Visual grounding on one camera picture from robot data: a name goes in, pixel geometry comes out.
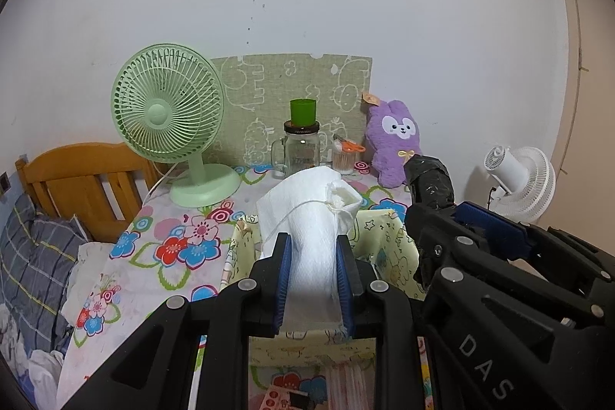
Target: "white tissue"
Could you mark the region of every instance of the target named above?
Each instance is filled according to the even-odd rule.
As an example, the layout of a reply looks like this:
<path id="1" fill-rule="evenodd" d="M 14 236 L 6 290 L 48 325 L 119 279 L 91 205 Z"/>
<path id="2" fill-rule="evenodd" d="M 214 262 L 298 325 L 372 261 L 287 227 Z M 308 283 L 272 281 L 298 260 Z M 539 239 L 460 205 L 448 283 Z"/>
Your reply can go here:
<path id="1" fill-rule="evenodd" d="M 256 202 L 262 257 L 272 255 L 280 232 L 293 242 L 283 331 L 341 324 L 335 244 L 352 229 L 361 201 L 338 172 L 321 166 L 293 174 Z"/>

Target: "floral tablecloth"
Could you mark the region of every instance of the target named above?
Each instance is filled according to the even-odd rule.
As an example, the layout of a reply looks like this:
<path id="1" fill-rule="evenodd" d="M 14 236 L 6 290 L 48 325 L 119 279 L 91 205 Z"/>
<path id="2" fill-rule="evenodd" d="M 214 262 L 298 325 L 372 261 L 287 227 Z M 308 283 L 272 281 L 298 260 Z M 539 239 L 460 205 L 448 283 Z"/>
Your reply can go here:
<path id="1" fill-rule="evenodd" d="M 281 181 L 268 165 L 235 170 L 241 177 L 237 192 L 210 207 L 176 206 L 168 186 L 159 187 L 121 235 L 79 315 L 60 376 L 58 407 L 170 296 L 205 299 L 229 282 L 234 270 L 229 244 L 236 223 L 255 213 L 256 201 Z M 344 179 L 363 196 L 364 209 L 389 209 L 404 219 L 411 203 L 405 187 L 378 186 L 364 163 L 357 163 Z M 202 339 L 195 380 L 204 347 Z"/>

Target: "cotton swab container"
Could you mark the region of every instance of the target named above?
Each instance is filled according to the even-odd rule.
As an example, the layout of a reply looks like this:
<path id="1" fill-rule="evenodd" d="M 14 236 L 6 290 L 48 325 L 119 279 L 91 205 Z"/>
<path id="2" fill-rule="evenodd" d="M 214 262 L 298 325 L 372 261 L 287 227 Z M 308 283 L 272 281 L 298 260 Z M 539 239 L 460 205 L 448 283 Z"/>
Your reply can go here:
<path id="1" fill-rule="evenodd" d="M 357 155 L 365 152 L 365 148 L 347 139 L 333 140 L 333 170 L 340 174 L 352 174 Z"/>

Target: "blue gripper pad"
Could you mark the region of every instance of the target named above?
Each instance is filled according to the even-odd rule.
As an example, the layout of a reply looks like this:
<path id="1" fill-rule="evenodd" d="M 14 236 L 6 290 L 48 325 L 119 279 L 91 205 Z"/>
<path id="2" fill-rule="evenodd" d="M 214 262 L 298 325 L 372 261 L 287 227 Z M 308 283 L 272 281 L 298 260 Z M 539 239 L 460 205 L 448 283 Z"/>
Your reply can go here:
<path id="1" fill-rule="evenodd" d="M 348 279 L 348 272 L 344 264 L 344 255 L 341 246 L 336 248 L 335 269 L 337 274 L 337 295 L 339 295 L 339 307 L 342 311 L 342 323 L 349 337 L 354 335 L 354 322 L 352 320 L 352 290 Z"/>
<path id="2" fill-rule="evenodd" d="M 278 288 L 276 289 L 276 316 L 274 317 L 274 325 L 276 326 L 276 334 L 280 332 L 282 320 L 284 319 L 284 307 L 286 306 L 286 296 L 288 294 L 288 280 L 290 279 L 290 263 L 292 260 L 293 242 L 290 235 L 286 238 L 284 244 L 284 254 L 282 255 L 282 263 L 278 274 Z"/>
<path id="3" fill-rule="evenodd" d="M 478 226 L 485 230 L 491 253 L 503 259 L 529 259 L 532 246 L 525 228 L 505 217 L 463 202 L 455 209 L 454 219 L 461 224 Z"/>

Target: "stuffed toy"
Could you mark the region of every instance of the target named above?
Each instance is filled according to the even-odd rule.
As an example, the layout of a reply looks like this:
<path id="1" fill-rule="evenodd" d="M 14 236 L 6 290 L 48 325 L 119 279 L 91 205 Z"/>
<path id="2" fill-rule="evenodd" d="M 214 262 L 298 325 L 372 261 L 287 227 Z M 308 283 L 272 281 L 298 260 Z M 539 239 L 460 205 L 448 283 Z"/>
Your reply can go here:
<path id="1" fill-rule="evenodd" d="M 378 171 L 378 183 L 385 188 L 397 188 L 406 180 L 404 164 L 417 153 L 419 128 L 408 107 L 398 100 L 382 101 L 365 93 L 368 110 L 365 137 L 374 149 L 371 165 Z"/>

